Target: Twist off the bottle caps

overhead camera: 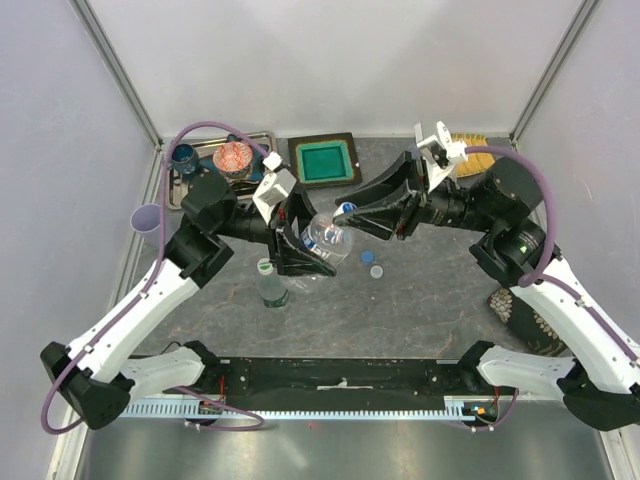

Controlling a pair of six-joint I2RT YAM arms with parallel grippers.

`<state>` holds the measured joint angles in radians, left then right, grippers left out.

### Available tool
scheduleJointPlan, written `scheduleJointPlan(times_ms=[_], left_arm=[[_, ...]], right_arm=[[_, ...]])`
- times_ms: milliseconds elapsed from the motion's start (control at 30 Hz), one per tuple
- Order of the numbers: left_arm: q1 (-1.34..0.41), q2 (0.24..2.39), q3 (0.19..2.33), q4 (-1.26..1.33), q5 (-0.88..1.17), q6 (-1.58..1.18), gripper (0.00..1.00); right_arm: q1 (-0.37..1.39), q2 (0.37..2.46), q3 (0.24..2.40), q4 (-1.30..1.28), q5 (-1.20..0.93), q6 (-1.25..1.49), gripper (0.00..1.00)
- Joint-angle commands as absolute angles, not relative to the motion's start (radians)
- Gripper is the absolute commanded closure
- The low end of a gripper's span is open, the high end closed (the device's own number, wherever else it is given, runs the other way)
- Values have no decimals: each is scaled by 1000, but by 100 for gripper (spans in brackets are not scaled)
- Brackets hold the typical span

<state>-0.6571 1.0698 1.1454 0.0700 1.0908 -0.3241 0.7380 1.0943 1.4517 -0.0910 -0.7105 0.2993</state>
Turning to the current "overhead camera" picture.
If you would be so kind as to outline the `blue cap small bottle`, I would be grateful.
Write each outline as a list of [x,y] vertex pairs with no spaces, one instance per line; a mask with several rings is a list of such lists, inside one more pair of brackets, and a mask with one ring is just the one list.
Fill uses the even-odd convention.
[[293,229],[302,250],[322,260],[333,272],[352,252],[352,230],[336,225],[332,213],[317,213],[309,221],[298,218]]

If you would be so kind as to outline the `green label plastic bottle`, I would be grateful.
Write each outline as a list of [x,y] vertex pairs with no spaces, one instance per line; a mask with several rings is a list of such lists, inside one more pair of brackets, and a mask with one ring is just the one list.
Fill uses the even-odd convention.
[[263,305],[267,308],[284,307],[289,300],[289,291],[282,283],[274,266],[271,275],[263,276],[259,274],[258,293]]

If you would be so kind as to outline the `white bottle cap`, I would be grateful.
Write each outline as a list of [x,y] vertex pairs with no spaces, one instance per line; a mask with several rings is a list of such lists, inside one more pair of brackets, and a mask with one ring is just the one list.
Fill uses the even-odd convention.
[[384,270],[381,266],[379,265],[374,265],[371,267],[370,269],[370,275],[372,278],[374,279],[379,279],[383,276],[384,274]]

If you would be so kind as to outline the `blue white Pocari cap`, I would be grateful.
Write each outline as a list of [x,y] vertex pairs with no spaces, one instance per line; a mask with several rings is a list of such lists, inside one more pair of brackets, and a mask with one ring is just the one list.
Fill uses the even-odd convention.
[[342,202],[334,211],[333,216],[338,217],[357,209],[357,206],[352,202]]

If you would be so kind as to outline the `white green Cestbon cap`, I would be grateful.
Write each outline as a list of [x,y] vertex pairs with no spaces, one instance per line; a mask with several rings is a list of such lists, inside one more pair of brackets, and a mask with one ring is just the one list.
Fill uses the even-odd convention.
[[271,275],[273,272],[273,265],[268,258],[261,258],[256,267],[259,274],[263,276]]

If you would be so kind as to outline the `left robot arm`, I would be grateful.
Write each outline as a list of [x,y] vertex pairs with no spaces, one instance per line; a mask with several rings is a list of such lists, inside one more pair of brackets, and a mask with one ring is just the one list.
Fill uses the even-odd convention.
[[169,389],[198,393],[215,389],[222,376],[218,357],[202,342],[142,359],[139,344],[179,305],[205,287],[233,255],[231,237],[262,243],[282,276],[334,276],[325,258],[307,250],[291,223],[310,223],[315,211],[288,170],[269,175],[266,206],[239,203],[217,172],[196,176],[182,201],[183,217],[142,280],[96,325],[69,344],[52,342],[40,359],[60,394],[92,430],[101,429],[133,402]]

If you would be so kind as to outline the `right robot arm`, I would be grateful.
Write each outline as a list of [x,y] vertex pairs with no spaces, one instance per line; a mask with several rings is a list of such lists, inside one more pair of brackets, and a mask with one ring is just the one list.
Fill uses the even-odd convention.
[[458,186],[453,164],[403,153],[346,200],[354,210],[342,226],[377,238],[403,240],[421,224],[476,231],[470,252],[493,280],[532,308],[570,350],[558,361],[514,352],[488,341],[460,359],[467,392],[507,387],[553,398],[586,425],[610,431],[639,420],[639,347],[577,280],[554,240],[531,212],[549,205],[540,173],[509,149],[470,187]]

